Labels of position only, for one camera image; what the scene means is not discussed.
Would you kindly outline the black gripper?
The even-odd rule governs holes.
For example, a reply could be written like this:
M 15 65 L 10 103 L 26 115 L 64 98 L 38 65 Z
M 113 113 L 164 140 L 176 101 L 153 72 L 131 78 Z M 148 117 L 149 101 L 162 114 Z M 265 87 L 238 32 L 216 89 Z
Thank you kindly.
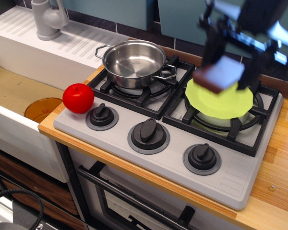
M 199 19 L 207 35 L 202 67 L 217 63 L 227 42 L 256 55 L 244 61 L 237 90 L 244 90 L 258 79 L 266 64 L 261 54 L 288 65 L 288 31 L 279 22 L 288 10 L 288 0 L 246 0 L 241 6 L 208 0 L 206 6 Z

